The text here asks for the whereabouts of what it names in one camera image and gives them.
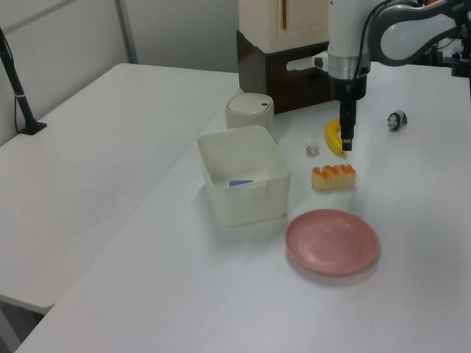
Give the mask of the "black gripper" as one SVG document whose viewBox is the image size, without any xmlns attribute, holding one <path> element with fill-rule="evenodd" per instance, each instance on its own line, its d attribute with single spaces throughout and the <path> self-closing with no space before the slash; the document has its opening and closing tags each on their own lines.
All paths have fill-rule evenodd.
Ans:
<svg viewBox="0 0 471 353">
<path fill-rule="evenodd" d="M 367 75 L 351 79 L 331 77 L 332 99 L 340 101 L 340 137 L 343 151 L 351 151 L 356 123 L 356 101 L 366 95 Z"/>
</svg>

